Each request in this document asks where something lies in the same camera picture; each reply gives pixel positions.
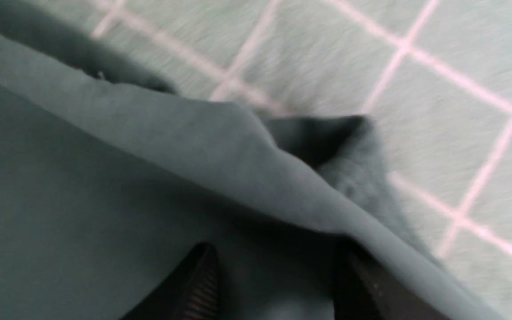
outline fabric fold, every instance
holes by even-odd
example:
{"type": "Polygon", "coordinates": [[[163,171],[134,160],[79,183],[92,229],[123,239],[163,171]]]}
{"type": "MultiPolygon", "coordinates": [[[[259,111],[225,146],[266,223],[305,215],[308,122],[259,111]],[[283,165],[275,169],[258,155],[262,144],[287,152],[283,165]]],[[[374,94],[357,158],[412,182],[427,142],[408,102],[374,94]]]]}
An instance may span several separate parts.
{"type": "Polygon", "coordinates": [[[354,239],[453,320],[500,319],[408,231],[384,182],[373,125],[362,117],[337,122],[335,128],[343,128],[334,131],[339,135],[322,132],[321,120],[263,123],[234,104],[96,80],[2,36],[0,86],[118,150],[258,214],[354,239]],[[313,137],[334,143],[323,157],[306,159],[310,140],[298,130],[307,131],[305,125],[314,121],[313,137]],[[294,136],[287,138],[281,128],[290,125],[294,136]]]}

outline dark green fabric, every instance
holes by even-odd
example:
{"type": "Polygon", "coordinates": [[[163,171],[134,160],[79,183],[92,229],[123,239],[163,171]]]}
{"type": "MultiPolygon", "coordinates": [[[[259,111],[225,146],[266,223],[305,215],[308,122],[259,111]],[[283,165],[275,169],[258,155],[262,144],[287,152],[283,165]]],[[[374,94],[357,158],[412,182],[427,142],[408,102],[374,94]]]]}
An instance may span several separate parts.
{"type": "Polygon", "coordinates": [[[500,319],[408,231],[384,177],[364,118],[262,122],[0,36],[0,319],[115,319],[202,240],[223,318],[330,319],[335,235],[453,320],[500,319]]]}

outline gray-green garment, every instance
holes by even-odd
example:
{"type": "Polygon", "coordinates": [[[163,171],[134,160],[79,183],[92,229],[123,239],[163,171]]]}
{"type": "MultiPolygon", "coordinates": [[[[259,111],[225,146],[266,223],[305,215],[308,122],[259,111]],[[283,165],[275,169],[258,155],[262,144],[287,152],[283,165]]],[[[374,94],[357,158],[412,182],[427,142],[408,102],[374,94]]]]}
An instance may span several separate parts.
{"type": "Polygon", "coordinates": [[[332,319],[334,235],[452,320],[500,319],[408,230],[385,174],[364,118],[262,121],[0,36],[0,319],[117,319],[198,241],[220,253],[223,319],[332,319]]]}

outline cloth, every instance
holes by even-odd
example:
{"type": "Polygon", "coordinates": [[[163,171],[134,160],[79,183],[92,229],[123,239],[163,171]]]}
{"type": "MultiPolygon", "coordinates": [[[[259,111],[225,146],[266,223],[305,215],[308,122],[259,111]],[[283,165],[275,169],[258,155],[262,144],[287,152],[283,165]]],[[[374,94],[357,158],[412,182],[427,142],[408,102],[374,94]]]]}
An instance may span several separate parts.
{"type": "Polygon", "coordinates": [[[0,36],[0,319],[119,318],[199,241],[223,318],[331,319],[340,236],[449,318],[500,319],[408,230],[367,119],[260,120],[0,36]]]}

